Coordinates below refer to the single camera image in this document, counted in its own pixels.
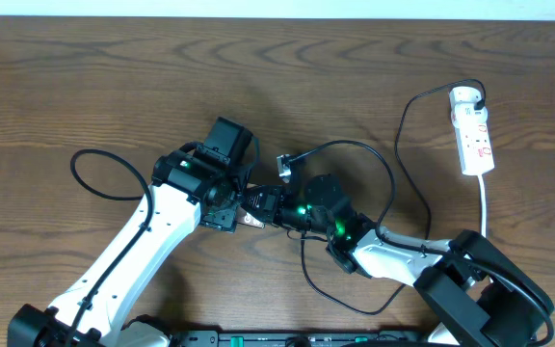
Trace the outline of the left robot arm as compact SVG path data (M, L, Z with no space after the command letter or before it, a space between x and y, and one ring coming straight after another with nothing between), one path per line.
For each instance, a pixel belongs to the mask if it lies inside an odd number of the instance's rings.
M160 157L138 206L89 270L45 310L24 305L7 331L10 346L166 346L148 327L125 332L125 319L174 248L197 227L232 232L258 141L244 126L218 118L202 142Z

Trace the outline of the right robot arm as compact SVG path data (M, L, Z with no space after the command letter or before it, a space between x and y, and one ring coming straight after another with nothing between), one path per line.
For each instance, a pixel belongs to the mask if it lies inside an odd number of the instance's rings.
M251 187L242 206L264 224L325 235L327 253L347 273L414 288L441 322L431 343L542 346L553 337L550 298L475 231L433 241L379 227L330 174L313 177L301 194Z

